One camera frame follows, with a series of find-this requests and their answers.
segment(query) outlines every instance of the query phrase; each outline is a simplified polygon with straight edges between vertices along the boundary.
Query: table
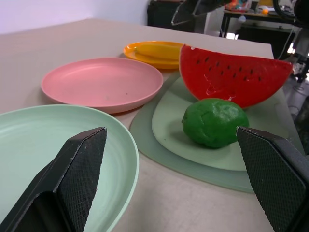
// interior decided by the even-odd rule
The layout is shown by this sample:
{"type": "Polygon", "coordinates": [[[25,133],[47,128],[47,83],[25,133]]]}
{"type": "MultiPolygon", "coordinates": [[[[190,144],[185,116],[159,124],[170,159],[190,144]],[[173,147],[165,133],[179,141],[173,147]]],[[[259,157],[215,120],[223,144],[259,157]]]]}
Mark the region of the table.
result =
{"type": "MultiPolygon", "coordinates": [[[[167,40],[227,54],[272,58],[269,44],[88,19],[0,36],[0,113],[50,104],[40,90],[44,75],[87,58],[122,57],[136,41],[167,40]]],[[[277,93],[287,109],[282,90],[277,93]]],[[[116,114],[129,127],[138,110],[116,114]]],[[[294,127],[289,114],[283,120],[294,127]]],[[[254,194],[203,183],[140,154],[136,190],[114,232],[272,232],[254,194]]]]}
{"type": "Polygon", "coordinates": [[[233,11],[224,10],[224,15],[223,15],[222,23],[221,23],[221,31],[220,31],[219,36],[226,37],[231,18],[239,18],[242,15],[245,16],[246,19],[249,19],[249,20],[272,22],[272,23],[289,23],[286,20],[283,20],[279,16],[263,15],[263,14],[255,14],[255,13],[241,13],[241,12],[233,12],[233,11]]]}

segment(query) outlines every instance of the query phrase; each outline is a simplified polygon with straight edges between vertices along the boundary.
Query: black gripper pad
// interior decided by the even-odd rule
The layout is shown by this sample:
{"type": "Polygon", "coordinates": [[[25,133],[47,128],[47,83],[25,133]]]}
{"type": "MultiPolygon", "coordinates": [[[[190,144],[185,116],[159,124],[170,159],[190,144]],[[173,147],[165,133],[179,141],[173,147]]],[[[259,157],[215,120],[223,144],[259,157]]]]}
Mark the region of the black gripper pad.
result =
{"type": "Polygon", "coordinates": [[[32,180],[0,232],[83,232],[97,191],[106,128],[68,139],[32,180]]]}
{"type": "Polygon", "coordinates": [[[309,161],[288,140],[237,129],[251,186],[276,232],[309,231],[309,161]]]}

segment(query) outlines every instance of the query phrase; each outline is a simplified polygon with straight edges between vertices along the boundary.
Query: toy fruit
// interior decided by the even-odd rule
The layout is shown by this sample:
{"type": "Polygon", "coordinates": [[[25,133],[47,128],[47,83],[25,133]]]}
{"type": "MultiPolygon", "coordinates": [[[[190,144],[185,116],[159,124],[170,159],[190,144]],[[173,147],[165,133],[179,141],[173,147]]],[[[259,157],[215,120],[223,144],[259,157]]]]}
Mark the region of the toy fruit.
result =
{"type": "Polygon", "coordinates": [[[248,127],[246,113],[230,101],[208,98],[190,105],[183,115],[183,132],[194,142],[220,148],[237,141],[236,127],[248,127]]]}
{"type": "Polygon", "coordinates": [[[226,55],[184,45],[179,68],[185,85],[199,100],[221,98],[247,108],[272,96],[292,71],[288,62],[226,55]]]}
{"type": "Polygon", "coordinates": [[[180,48],[171,45],[145,43],[137,46],[136,52],[154,58],[178,60],[180,48]]]}

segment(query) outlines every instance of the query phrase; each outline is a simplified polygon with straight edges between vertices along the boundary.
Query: pink plate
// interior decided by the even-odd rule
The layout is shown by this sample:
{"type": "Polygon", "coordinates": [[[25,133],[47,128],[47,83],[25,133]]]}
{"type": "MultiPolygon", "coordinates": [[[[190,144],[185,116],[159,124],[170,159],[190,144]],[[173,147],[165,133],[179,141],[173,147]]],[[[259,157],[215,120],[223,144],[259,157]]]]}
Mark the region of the pink plate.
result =
{"type": "Polygon", "coordinates": [[[98,58],[66,64],[43,79],[52,100],[113,114],[137,108],[159,91],[162,73],[151,65],[125,58],[98,58]]]}

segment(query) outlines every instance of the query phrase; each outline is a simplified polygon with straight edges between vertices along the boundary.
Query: yellow plate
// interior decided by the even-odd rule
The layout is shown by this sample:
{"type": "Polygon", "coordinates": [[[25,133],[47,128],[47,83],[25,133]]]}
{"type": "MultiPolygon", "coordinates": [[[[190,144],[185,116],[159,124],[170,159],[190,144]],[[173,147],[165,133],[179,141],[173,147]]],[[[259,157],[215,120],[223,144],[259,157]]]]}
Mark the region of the yellow plate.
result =
{"type": "Polygon", "coordinates": [[[137,46],[142,44],[162,44],[162,45],[170,45],[170,46],[177,46],[182,47],[182,43],[175,43],[175,42],[167,42],[167,41],[144,41],[138,43],[132,43],[126,46],[123,50],[123,53],[126,57],[139,60],[150,64],[158,69],[178,69],[178,61],[177,60],[168,60],[168,59],[158,59],[149,56],[144,56],[135,52],[137,46]]]}

